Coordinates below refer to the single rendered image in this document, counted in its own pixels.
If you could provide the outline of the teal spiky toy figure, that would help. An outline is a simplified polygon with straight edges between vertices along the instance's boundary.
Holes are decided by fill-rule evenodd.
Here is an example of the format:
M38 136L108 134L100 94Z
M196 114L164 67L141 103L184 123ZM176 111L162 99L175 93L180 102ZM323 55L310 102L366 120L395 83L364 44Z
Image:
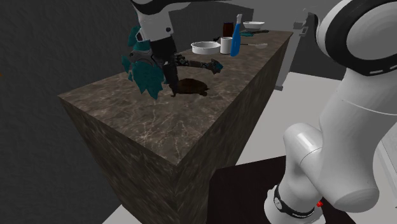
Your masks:
M150 42L137 40L136 35L139 30L139 26L131 28L128 45L133 50L128 57L122 56L122 65L128 74L128 79L136 82L141 93L147 91L152 98L157 99L158 93L163 90L162 85L167 84L168 80L161 68L163 63L156 59L151 51ZM210 62L200 62L188 60L185 56L176 54L174 61L179 67L207 69L213 74L220 73L223 69L223 65L215 59L211 59Z

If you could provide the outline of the white shallow round pan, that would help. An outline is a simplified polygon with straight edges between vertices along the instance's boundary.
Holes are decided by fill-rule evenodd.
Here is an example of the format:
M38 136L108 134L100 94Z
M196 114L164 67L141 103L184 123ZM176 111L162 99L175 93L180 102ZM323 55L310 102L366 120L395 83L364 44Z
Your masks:
M215 41L199 41L191 44L192 52L199 55L219 53L221 45Z

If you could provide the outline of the dark brown turtle figure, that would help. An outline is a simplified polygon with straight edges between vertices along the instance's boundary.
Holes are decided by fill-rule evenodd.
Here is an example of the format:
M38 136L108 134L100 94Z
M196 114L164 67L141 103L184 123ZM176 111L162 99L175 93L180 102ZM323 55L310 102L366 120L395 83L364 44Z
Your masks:
M176 94L198 94L206 96L207 90L209 90L209 87L204 82L193 78L185 78L179 80L177 83L171 83L169 86L172 90L172 97L175 97Z

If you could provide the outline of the white cup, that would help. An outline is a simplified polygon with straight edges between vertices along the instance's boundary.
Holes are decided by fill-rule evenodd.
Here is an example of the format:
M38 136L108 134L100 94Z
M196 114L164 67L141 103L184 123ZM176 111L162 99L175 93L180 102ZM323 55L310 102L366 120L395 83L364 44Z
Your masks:
M224 55L228 55L231 52L232 45L232 37L221 37L220 38L220 53Z

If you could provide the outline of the blue spray bottle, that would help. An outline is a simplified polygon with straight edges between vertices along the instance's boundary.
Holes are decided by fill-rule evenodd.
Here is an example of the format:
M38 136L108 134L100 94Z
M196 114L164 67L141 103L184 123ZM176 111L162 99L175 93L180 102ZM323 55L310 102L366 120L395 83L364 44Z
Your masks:
M232 36L232 44L230 48L230 56L235 57L239 54L240 49L240 24L241 24L242 14L236 16L236 25Z

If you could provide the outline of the teal and black kitchen tool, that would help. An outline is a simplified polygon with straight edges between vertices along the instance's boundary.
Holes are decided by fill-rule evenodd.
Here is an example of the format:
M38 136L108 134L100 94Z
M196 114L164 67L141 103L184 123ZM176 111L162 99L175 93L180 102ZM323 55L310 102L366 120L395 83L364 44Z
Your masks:
M244 37L252 37L255 34L260 34L260 33L269 33L269 30L259 30L259 31L247 31L247 30L244 30L244 31L240 31L239 34L241 36L244 36Z

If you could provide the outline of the white bowl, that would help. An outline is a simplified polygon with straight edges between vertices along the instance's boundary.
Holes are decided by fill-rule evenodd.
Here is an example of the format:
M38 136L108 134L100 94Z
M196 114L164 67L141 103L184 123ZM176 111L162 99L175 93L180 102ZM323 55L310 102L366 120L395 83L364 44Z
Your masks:
M243 22L242 24L247 31L259 31L265 23L248 21L248 22Z

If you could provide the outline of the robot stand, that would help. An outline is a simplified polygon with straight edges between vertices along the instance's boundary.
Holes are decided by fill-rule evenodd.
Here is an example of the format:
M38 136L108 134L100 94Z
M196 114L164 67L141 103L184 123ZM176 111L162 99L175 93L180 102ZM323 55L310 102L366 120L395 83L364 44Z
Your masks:
M281 156L218 169L209 183L206 224L270 224L265 199L285 166Z

